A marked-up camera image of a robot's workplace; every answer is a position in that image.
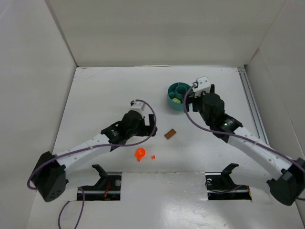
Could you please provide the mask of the light green curved lego brick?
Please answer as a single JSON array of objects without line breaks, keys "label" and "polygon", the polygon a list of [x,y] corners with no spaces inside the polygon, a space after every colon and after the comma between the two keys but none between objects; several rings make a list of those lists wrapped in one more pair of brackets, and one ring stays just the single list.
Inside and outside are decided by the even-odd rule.
[{"label": "light green curved lego brick", "polygon": [[179,99],[177,99],[177,98],[173,98],[172,101],[173,101],[174,103],[177,103],[177,104],[180,104],[180,103],[181,103],[181,101],[180,101]]}]

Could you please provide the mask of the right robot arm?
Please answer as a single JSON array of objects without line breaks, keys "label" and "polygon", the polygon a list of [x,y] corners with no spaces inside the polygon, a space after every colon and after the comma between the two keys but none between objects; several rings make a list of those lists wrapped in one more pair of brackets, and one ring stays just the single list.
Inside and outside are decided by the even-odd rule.
[{"label": "right robot arm", "polygon": [[238,172],[238,164],[229,164],[218,175],[222,183],[220,195],[249,186],[269,192],[286,206],[299,199],[305,189],[304,159],[294,160],[276,151],[253,136],[237,119],[226,114],[224,101],[215,93],[213,84],[202,87],[193,83],[183,97],[183,109],[186,114],[190,111],[190,106],[193,112],[200,114],[207,125],[204,128],[196,124],[196,127],[239,149],[266,171],[262,176],[258,176],[253,172]]}]

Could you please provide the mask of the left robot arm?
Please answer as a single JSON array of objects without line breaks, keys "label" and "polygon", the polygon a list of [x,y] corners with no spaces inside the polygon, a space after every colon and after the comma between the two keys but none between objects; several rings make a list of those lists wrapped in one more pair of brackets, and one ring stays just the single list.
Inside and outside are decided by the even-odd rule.
[{"label": "left robot arm", "polygon": [[51,202],[62,195],[68,187],[83,187],[85,184],[81,179],[72,176],[78,167],[101,154],[119,147],[127,147],[126,142],[134,136],[144,137],[146,140],[155,136],[156,116],[150,114],[148,117],[149,125],[146,125],[145,118],[139,112],[130,110],[122,120],[101,130],[95,137],[71,150],[56,155],[49,151],[43,153],[29,178],[34,185],[33,188],[40,193],[45,202]]}]

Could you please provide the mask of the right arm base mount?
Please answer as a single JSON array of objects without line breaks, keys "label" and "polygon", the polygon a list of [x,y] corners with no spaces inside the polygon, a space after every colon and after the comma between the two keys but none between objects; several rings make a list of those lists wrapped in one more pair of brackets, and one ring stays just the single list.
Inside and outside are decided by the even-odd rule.
[{"label": "right arm base mount", "polygon": [[221,172],[206,172],[205,187],[208,200],[252,200],[250,188],[237,185],[230,177],[238,164],[231,163]]}]

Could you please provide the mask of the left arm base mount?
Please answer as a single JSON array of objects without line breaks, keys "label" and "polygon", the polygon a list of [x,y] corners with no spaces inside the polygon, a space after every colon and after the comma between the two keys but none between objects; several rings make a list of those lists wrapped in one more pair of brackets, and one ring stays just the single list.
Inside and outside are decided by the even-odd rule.
[{"label": "left arm base mount", "polygon": [[77,192],[77,200],[88,201],[120,201],[122,173],[107,173],[100,165],[92,165],[99,175],[99,179],[93,185],[82,186],[82,192]]}]

